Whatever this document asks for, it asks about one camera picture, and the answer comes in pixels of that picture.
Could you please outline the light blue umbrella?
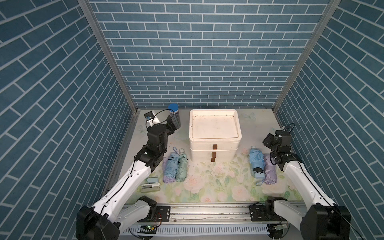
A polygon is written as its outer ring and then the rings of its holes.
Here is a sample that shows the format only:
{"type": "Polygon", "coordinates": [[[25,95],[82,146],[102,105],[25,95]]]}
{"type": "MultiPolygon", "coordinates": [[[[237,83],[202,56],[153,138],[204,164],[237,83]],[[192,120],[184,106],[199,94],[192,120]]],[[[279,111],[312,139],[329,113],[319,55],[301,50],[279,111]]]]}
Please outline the light blue umbrella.
{"type": "Polygon", "coordinates": [[[173,147],[173,152],[168,157],[165,165],[164,175],[168,179],[175,180],[178,169],[179,169],[179,152],[176,147],[173,147]]]}
{"type": "Polygon", "coordinates": [[[254,178],[258,183],[262,184],[265,180],[265,160],[264,154],[254,146],[251,147],[249,152],[249,161],[254,178]]]}

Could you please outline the white plastic drawer cabinet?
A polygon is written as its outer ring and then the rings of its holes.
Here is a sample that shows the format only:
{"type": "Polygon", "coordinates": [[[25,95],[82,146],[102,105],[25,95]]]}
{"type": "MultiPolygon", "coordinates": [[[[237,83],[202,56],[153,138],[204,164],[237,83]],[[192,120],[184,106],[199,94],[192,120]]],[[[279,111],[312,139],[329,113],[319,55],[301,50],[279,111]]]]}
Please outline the white plastic drawer cabinet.
{"type": "Polygon", "coordinates": [[[234,109],[190,111],[191,160],[196,163],[230,162],[242,139],[238,112],[234,109]]]}

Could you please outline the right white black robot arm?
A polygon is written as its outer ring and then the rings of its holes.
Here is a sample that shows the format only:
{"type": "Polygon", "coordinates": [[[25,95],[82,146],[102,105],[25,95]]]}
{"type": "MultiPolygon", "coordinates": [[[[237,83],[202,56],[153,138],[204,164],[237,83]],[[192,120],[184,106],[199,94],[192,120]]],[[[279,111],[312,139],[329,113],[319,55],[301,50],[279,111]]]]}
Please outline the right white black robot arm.
{"type": "Polygon", "coordinates": [[[302,196],[306,210],[299,210],[286,198],[268,197],[264,204],[249,207],[251,220],[260,221],[261,215],[268,221],[287,221],[297,228],[304,240],[347,240],[350,237],[351,214],[345,206],[337,205],[321,190],[309,175],[303,161],[291,151],[291,127],[269,133],[263,145],[270,149],[268,158],[261,151],[251,148],[249,159],[257,186],[267,184],[271,169],[279,168],[292,181],[302,196]]]}

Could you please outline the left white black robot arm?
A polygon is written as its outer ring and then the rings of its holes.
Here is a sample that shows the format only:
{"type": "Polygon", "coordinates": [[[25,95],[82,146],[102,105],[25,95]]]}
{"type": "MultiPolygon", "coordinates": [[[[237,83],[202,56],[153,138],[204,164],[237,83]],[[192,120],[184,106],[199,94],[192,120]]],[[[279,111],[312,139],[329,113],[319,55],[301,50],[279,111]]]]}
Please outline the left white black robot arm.
{"type": "Polygon", "coordinates": [[[151,122],[147,128],[148,141],[134,157],[134,161],[119,181],[91,207],[83,206],[77,213],[76,238],[78,240],[116,240],[122,231],[141,220],[153,220],[157,202],[144,196],[124,209],[127,200],[164,159],[168,150],[168,136],[177,126],[168,116],[156,121],[151,112],[145,114],[151,122]]]}

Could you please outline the purple folded umbrella right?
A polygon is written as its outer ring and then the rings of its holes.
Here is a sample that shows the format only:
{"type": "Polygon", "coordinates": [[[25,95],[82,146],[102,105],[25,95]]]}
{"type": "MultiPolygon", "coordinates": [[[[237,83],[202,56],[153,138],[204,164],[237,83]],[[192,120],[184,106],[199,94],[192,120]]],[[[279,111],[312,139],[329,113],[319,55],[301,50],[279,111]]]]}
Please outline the purple folded umbrella right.
{"type": "Polygon", "coordinates": [[[270,154],[264,154],[265,161],[265,184],[274,185],[277,183],[276,163],[270,154]]]}

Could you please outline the purple folded umbrella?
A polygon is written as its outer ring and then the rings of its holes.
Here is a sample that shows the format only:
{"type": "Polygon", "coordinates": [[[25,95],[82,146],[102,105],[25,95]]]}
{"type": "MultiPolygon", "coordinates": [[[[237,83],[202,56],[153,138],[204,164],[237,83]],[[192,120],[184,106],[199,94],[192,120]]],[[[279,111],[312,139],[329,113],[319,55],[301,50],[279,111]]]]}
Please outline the purple folded umbrella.
{"type": "Polygon", "coordinates": [[[173,160],[165,159],[163,162],[163,182],[171,184],[176,181],[177,166],[173,160]]]}
{"type": "Polygon", "coordinates": [[[265,161],[265,184],[274,185],[277,183],[276,163],[270,154],[264,154],[265,161]]]}

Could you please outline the purple folded umbrella left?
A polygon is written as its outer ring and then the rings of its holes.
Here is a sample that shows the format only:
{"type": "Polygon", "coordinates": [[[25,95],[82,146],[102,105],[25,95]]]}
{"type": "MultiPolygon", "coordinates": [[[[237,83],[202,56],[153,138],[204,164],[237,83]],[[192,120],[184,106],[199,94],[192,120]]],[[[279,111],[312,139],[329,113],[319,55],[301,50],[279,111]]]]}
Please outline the purple folded umbrella left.
{"type": "Polygon", "coordinates": [[[177,166],[173,160],[165,159],[163,162],[163,182],[171,184],[176,181],[177,166]]]}

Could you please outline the green folded umbrella left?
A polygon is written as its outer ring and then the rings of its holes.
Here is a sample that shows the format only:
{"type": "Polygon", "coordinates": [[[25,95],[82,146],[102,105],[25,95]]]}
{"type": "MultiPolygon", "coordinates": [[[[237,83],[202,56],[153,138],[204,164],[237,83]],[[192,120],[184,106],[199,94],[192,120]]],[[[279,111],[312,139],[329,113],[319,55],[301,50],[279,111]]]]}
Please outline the green folded umbrella left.
{"type": "Polygon", "coordinates": [[[184,149],[179,150],[178,170],[176,173],[176,182],[184,182],[188,175],[188,157],[184,149]]]}

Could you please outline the blue lid pencil tube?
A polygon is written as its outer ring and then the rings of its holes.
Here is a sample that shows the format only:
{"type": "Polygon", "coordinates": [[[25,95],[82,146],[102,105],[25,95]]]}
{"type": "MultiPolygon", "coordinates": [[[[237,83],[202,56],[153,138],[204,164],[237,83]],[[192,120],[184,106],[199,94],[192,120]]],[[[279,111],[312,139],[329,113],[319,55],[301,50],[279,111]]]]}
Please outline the blue lid pencil tube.
{"type": "Polygon", "coordinates": [[[176,103],[169,104],[168,109],[170,111],[170,115],[172,121],[177,129],[181,127],[181,119],[179,114],[179,105],[176,103]]]}

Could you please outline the floral table mat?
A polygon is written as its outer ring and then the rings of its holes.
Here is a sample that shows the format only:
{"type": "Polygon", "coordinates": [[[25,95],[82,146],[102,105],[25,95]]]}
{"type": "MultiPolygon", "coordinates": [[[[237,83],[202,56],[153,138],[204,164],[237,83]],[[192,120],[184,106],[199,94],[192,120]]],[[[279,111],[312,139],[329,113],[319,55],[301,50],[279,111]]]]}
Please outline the floral table mat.
{"type": "Polygon", "coordinates": [[[160,182],[160,190],[145,193],[158,203],[236,203],[263,202],[268,196],[283,197],[289,201],[301,201],[302,197],[285,174],[276,170],[277,183],[256,186],[249,162],[249,150],[256,148],[264,154],[270,150],[262,141],[272,129],[279,129],[272,110],[238,110],[242,140],[232,160],[222,163],[203,163],[191,159],[189,142],[190,110],[180,110],[182,127],[168,139],[166,157],[175,149],[187,154],[188,176],[184,182],[165,184],[163,166],[151,174],[160,182]]]}

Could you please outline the metal base rail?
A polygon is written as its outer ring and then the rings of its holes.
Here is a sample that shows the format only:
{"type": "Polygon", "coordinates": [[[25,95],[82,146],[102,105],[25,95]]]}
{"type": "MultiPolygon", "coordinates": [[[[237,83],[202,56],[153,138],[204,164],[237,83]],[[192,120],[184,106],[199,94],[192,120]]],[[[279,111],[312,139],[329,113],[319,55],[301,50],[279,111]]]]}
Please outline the metal base rail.
{"type": "Polygon", "coordinates": [[[253,202],[244,203],[185,203],[158,204],[159,207],[169,206],[168,222],[162,221],[164,225],[257,225],[270,224],[277,225],[286,221],[271,221],[264,214],[256,216],[257,221],[253,222],[253,217],[249,206],[253,202]]]}

